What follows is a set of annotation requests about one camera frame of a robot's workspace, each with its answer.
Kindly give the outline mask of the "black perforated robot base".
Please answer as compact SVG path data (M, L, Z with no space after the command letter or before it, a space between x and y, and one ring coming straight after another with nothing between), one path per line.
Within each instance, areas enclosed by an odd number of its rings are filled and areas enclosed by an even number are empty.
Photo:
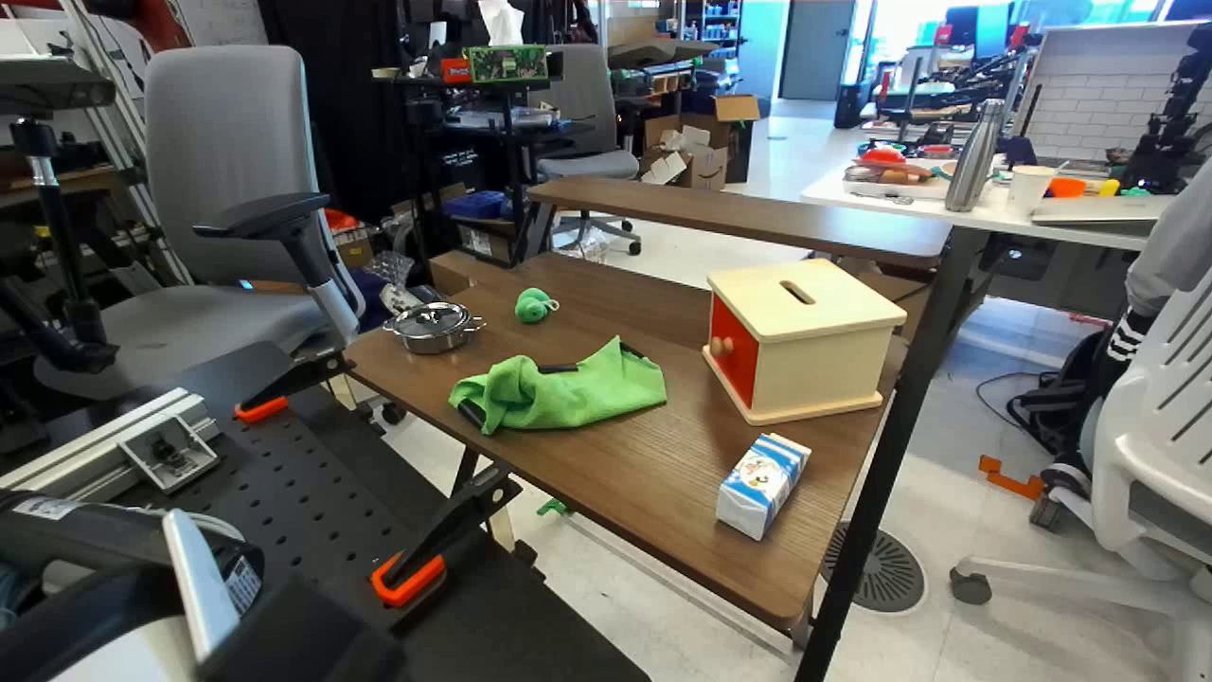
M400 647L400 682L646 682L544 582L529 544L501 544L493 519L517 495L509 469L438 492L327 390L303 390L266 423L236 421L245 385L230 376L193 376L184 390L218 426L218 467L173 504L236 521L266 554L270 589L307 578L385 632ZM425 549L442 573L408 606L382 606L372 573L416 554L454 509L467 519Z

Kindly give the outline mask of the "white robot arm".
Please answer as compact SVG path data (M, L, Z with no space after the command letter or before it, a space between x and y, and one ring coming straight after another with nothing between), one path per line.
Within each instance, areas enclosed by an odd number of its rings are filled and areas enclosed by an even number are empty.
M0 495L0 562L29 578L78 567L0 632L6 682L54 678L144 621L184 612L190 598L242 616L266 588L266 554L206 515L34 492Z

